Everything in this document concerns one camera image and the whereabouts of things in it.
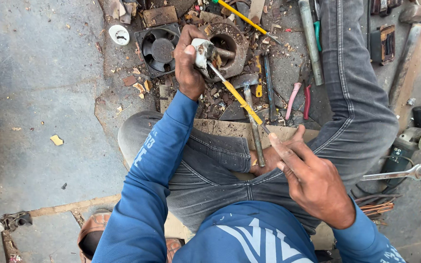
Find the concrete floor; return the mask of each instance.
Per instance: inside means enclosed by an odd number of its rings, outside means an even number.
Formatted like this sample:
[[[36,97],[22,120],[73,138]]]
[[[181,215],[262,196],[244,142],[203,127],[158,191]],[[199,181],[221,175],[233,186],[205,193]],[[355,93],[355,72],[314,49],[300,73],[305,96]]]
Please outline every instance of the concrete floor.
[[[296,3],[290,5],[293,8],[278,22],[283,28],[300,25]],[[372,19],[372,28],[396,23],[397,55],[408,31],[407,25],[397,23],[400,11],[394,9],[387,18]],[[267,17],[263,17],[263,25],[272,23]],[[361,22],[366,30],[366,17]],[[12,233],[25,262],[79,261],[75,244],[79,225],[69,211],[87,207],[82,210],[87,219],[95,209],[113,206],[114,199],[103,202],[101,197],[120,193],[127,173],[117,130],[130,115],[157,109],[153,94],[140,99],[135,88],[124,87],[122,78],[142,62],[134,53],[134,41],[120,47],[102,32],[115,23],[118,21],[104,16],[97,1],[0,1],[0,216],[57,206],[42,209],[50,212],[40,212],[33,226]],[[131,36],[142,29],[138,16],[127,28]],[[300,50],[305,45],[302,32],[275,35]],[[103,53],[97,51],[96,42]],[[299,62],[271,59],[271,63],[274,87],[288,100],[298,68],[289,69],[288,74],[282,69]],[[374,66],[385,90],[396,65],[395,61]],[[421,67],[417,70],[412,97],[421,105]],[[148,78],[147,74],[138,76]],[[326,94],[322,87],[312,91],[310,117],[324,124],[332,114]],[[302,103],[299,95],[294,108]],[[114,118],[118,106],[130,107]],[[63,145],[50,141],[55,134],[64,140]],[[421,153],[414,159],[421,162]],[[419,262],[421,182],[406,182],[399,192],[405,196],[386,214],[389,226],[380,230],[406,260]]]

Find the pink object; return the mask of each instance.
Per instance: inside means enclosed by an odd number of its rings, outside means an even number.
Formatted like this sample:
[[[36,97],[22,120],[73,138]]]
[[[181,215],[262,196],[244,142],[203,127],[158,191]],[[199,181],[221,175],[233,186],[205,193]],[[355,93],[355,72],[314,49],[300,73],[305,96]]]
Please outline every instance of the pink object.
[[[290,99],[289,99],[289,104],[287,105],[287,114],[285,114],[285,119],[288,120],[290,117],[290,113],[292,112],[292,105],[293,105],[293,101],[295,100],[295,97],[298,93],[298,90],[301,87],[301,83],[297,82],[293,85],[293,91],[292,91],[292,95],[290,95]]]

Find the yellow-handled tool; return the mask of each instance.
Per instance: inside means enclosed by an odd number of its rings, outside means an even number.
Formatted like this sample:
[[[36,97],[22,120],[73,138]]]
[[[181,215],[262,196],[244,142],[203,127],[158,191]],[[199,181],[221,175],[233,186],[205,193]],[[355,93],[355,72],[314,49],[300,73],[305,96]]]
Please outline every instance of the yellow-handled tool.
[[[230,5],[228,5],[224,1],[222,1],[222,0],[212,0],[212,2],[213,3],[219,3],[219,4],[221,4],[223,7],[225,7],[228,10],[230,10],[232,13],[234,13],[235,15],[239,16],[241,19],[243,19],[244,21],[246,21],[246,23],[252,25],[254,28],[256,28],[257,30],[259,30],[261,33],[263,33],[266,36],[270,37],[277,44],[279,44],[279,45],[282,46],[282,43],[280,43],[280,41],[278,41],[275,37],[273,37],[269,33],[267,33],[266,30],[262,29],[260,26],[258,26],[255,23],[253,23],[253,21],[249,20],[246,16],[242,15],[240,12],[238,12],[237,10],[235,10],[234,8],[232,8]]]
[[[237,92],[237,90],[233,87],[233,85],[231,85],[230,82],[228,82],[224,76],[222,76],[220,74],[220,72],[212,65],[212,63],[210,63],[209,61],[207,62],[207,65],[213,70],[213,72],[222,80],[222,83],[225,85],[225,87],[227,87],[227,89],[233,94],[233,96],[237,99],[237,101],[241,104],[241,106],[243,108],[245,108],[245,110],[248,112],[249,115],[251,115],[254,119],[254,121],[256,121],[256,123],[258,125],[261,126],[261,128],[267,133],[269,134],[270,131],[266,128],[266,125],[264,125],[264,123],[262,122],[262,120],[260,119],[260,117],[256,114],[256,112],[254,112],[254,110],[251,108],[251,106],[249,106],[249,104],[245,101],[245,99],[243,99],[243,97]]]

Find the hammer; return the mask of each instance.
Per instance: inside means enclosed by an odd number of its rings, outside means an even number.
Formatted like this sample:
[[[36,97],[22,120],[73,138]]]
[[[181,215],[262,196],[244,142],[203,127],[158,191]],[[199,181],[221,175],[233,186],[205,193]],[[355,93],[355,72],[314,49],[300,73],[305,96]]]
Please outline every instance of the hammer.
[[[421,33],[421,5],[411,4],[402,11],[399,20],[404,23],[412,24],[407,42],[404,45],[402,57],[397,65],[396,74],[392,81],[392,86],[389,91],[389,108],[394,110],[399,94],[401,93],[402,85],[409,69],[410,59],[417,44],[418,37]]]
[[[240,87],[243,88],[245,100],[248,103],[248,105],[251,108],[253,108],[253,98],[251,97],[251,89],[249,86],[259,84],[259,75],[257,73],[241,75],[236,78],[233,78],[231,84],[235,89]],[[251,114],[248,114],[248,116],[249,122],[251,123],[251,132],[253,133],[254,148],[256,148],[256,154],[258,156],[258,165],[263,167],[266,165],[266,162],[264,161],[264,155],[262,153],[262,145],[261,139],[259,137],[258,124],[251,116]]]

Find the yellow screwdriver handle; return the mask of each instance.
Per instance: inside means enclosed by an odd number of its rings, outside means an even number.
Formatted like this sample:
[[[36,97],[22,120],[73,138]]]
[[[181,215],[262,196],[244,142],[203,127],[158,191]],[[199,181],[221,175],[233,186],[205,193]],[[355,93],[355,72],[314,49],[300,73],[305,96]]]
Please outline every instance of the yellow screwdriver handle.
[[[237,101],[241,104],[241,106],[243,108],[245,108],[245,110],[248,112],[248,114],[253,117],[254,121],[256,121],[256,123],[258,125],[261,125],[262,124],[261,119],[258,117],[256,112],[254,112],[254,110],[251,108],[251,106],[249,106],[249,104],[246,103],[245,99],[243,99],[243,97],[237,92],[237,90],[233,87],[233,85],[231,85],[230,82],[228,82],[228,81],[222,81],[222,83],[233,94],[233,96],[235,98],[237,98]]]
[[[239,16],[241,19],[243,19],[244,21],[246,21],[246,23],[252,25],[254,28],[256,28],[257,30],[259,30],[261,33],[267,34],[267,31],[266,30],[262,29],[260,26],[258,26],[255,23],[253,23],[253,21],[249,20],[246,16],[242,15],[240,12],[238,12],[237,10],[235,10],[234,8],[232,8],[231,6],[229,6],[227,3],[223,2],[222,0],[219,0],[219,4],[221,4],[222,6],[224,6],[226,9],[230,10],[235,15]]]

